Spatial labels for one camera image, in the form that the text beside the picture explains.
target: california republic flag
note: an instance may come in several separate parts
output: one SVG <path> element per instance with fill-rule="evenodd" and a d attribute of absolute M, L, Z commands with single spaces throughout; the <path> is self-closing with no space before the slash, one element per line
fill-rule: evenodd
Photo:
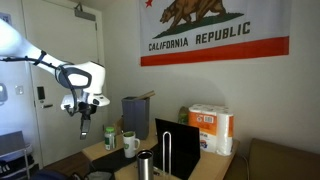
<path fill-rule="evenodd" d="M 141 66 L 289 54 L 291 0 L 139 0 Z"/>

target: white mug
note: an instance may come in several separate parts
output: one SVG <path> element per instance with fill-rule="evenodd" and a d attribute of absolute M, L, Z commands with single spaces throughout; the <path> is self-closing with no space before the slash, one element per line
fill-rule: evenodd
<path fill-rule="evenodd" d="M 140 140 L 136 138 L 134 131 L 128 131 L 122 134 L 123 137 L 123 149 L 126 158 L 133 158 L 136 155 L 136 150 L 140 146 Z"/>

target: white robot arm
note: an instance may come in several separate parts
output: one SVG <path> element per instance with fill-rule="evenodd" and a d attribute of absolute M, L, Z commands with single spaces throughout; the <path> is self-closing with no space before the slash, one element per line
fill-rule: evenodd
<path fill-rule="evenodd" d="M 90 115 L 96 112 L 96 107 L 110 103 L 102 94 L 105 78 L 103 66 L 91 61 L 74 65 L 58 60 L 33 46 L 2 19 L 0 19 L 0 61 L 29 61 L 54 75 L 60 85 L 70 89 L 72 95 L 65 96 L 61 108 L 66 109 L 70 116 L 76 112 L 82 113 L 80 139 L 85 139 L 89 132 Z M 81 97 L 77 97 L 75 89 L 81 90 Z"/>

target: paper towel roll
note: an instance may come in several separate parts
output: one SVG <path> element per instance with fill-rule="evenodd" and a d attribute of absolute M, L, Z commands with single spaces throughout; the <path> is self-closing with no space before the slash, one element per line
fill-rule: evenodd
<path fill-rule="evenodd" d="M 233 114 L 218 113 L 217 117 L 217 153 L 228 156 L 232 148 Z"/>

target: black laptop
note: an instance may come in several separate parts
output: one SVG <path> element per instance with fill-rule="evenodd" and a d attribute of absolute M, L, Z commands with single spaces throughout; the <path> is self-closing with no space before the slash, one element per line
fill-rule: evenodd
<path fill-rule="evenodd" d="M 156 118 L 158 144 L 151 148 L 154 152 L 153 165 L 162 170 L 162 135 L 171 133 L 171 174 L 188 179 L 200 159 L 199 128 Z M 169 136 L 165 136 L 165 171 L 169 172 Z"/>

